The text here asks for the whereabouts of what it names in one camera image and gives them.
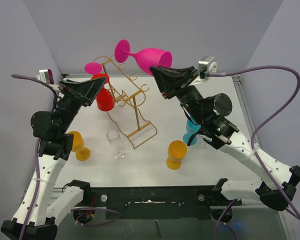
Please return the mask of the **red plastic wine glass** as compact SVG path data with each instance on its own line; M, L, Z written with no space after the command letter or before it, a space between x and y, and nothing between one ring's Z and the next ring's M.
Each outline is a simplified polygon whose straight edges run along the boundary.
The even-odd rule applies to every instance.
M105 85L110 83L110 77L105 73L98 73L94 74L91 79L95 80L99 77L105 77L106 82L103 84L101 90L96 96L97 107L100 111L108 112L115 107L115 100L111 91L105 88Z

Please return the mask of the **pink plastic wine glass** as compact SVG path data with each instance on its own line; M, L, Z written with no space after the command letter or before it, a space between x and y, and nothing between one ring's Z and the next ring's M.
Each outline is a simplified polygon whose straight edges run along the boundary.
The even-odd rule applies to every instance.
M132 53L130 43L126 39L121 39L117 43L114 57L118 63L124 63L128 57L133 57L138 67L150 76L153 75L150 67L170 68L173 63L171 52L159 48L144 48L137 53Z
M89 62L84 66L84 70L89 75L96 75L102 71L103 67L98 62Z

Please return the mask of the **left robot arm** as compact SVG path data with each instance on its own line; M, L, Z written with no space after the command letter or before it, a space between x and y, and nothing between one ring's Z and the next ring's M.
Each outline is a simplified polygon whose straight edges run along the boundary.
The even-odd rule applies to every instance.
M58 226L76 205L92 201L88 182L75 180L65 192L49 204L58 176L73 149L74 135L67 130L81 107L92 105L107 78L77 82L61 80L57 87L41 85L54 95L52 109L37 111L31 117L35 171L24 198L12 219L5 220L1 232L11 240L54 240Z

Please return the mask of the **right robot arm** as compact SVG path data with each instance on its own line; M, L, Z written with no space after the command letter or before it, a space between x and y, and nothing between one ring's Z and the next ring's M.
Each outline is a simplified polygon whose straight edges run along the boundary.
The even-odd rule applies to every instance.
M203 136L208 145L235 158L258 176L257 180L221 178L212 192L217 204L245 199L260 200L276 211L292 207L300 182L300 167L281 163L255 145L255 132L251 138L245 137L226 118L232 111L232 102L226 94L203 97L193 85L197 77L227 77L233 73L197 70L193 66L182 69L151 66L149 70L162 96L179 100L187 118L200 126L197 134Z

